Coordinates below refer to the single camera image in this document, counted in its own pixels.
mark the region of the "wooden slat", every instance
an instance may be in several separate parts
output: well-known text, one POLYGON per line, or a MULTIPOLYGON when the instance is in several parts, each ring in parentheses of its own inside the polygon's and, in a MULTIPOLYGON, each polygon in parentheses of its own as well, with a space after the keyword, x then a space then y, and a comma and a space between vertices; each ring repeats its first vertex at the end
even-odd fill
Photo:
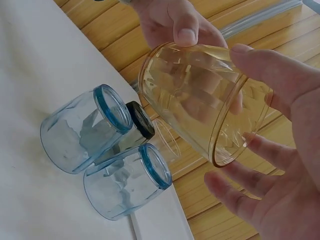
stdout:
POLYGON ((120 71, 121 76, 128 82, 131 83, 132 81, 136 80, 141 69, 141 66, 146 59, 147 54, 139 57, 137 60, 132 62, 130 65, 125 67, 120 71))
POLYGON ((54 0, 54 2, 61 8, 64 4, 66 4, 69 0, 54 0))
POLYGON ((61 9, 79 29, 82 29, 117 2, 117 0, 69 0, 61 9))
MULTIPOLYGON (((275 170, 271 174, 282 175, 283 172, 275 170)), ((247 191, 243 193, 256 198, 247 191)), ((251 225, 233 215, 222 204, 210 208, 188 222, 195 240, 246 240, 257 235, 257 231, 251 225)))
MULTIPOLYGON (((149 50, 150 49, 142 33, 142 29, 140 26, 138 26, 114 43, 107 46, 101 51, 101 53, 115 67, 115 69, 120 71, 130 65, 132 62, 140 59, 141 56, 145 55, 149 50)), ((139 71, 141 62, 138 61, 135 62, 135 64, 138 65, 139 71)), ((138 76, 133 74, 127 75, 127 73, 130 72, 130 68, 128 68, 123 75, 123 78, 128 82, 131 82, 138 76)))
POLYGON ((117 3, 86 25, 82 32, 101 51, 138 25, 136 12, 127 5, 117 3))
MULTIPOLYGON (((259 134, 271 141, 293 146, 294 141, 291 129, 291 122, 282 116, 263 128, 259 134)), ((238 161, 249 168, 266 174, 274 170, 272 165, 249 150, 243 152, 238 161)), ((209 171, 219 170, 207 162, 174 182, 174 187, 187 218, 191 218, 219 203, 216 198, 211 196, 204 184, 204 174, 209 171)), ((233 184, 236 188, 241 188, 239 185, 233 184)))

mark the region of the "glass jar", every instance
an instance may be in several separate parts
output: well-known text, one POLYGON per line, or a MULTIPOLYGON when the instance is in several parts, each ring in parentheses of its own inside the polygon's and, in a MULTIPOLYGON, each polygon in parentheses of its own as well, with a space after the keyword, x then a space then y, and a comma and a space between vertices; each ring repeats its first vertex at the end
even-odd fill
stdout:
POLYGON ((118 143, 95 160, 94 165, 99 165, 118 153, 140 146, 155 136, 156 131, 153 123, 142 106, 136 101, 131 101, 126 104, 126 107, 133 122, 131 130, 118 143))
POLYGON ((58 168, 78 174, 132 126, 125 103, 103 84, 47 117, 41 124, 40 137, 46 154, 58 168))
POLYGON ((106 167, 88 168, 83 183, 94 209, 116 221, 169 188, 172 177, 160 152, 146 143, 117 154, 106 167))
POLYGON ((241 74, 229 50, 170 42, 147 56, 139 90, 192 147, 223 167, 235 160, 261 126, 272 90, 241 74))

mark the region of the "finger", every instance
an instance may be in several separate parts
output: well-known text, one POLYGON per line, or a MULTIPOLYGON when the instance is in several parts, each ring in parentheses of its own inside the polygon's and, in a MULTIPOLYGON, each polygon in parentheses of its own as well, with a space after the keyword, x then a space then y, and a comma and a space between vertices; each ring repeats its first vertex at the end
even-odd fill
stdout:
POLYGON ((233 161, 221 169, 230 179, 262 198, 273 187, 279 176, 269 176, 233 161))
POLYGON ((232 213, 252 224, 253 214, 259 200, 237 191, 217 172, 207 172, 204 175, 204 182, 209 191, 232 213))
POLYGON ((168 5, 168 15, 173 20, 173 39, 181 47, 198 43, 199 13, 189 1, 175 0, 168 5))
POLYGON ((221 32, 203 16, 199 17, 199 44, 224 47, 228 45, 221 32))
POLYGON ((237 44, 231 49, 230 57, 242 73, 266 83, 288 106, 320 87, 319 70, 275 51, 237 44))
POLYGON ((269 107, 281 112, 287 119, 291 120, 291 109, 282 101, 282 99, 275 93, 268 93, 265 97, 265 102, 269 107))
POLYGON ((295 148, 275 143, 259 135, 244 134, 244 137, 246 139, 250 138, 247 147, 252 152, 281 170, 286 170, 297 154, 295 148))

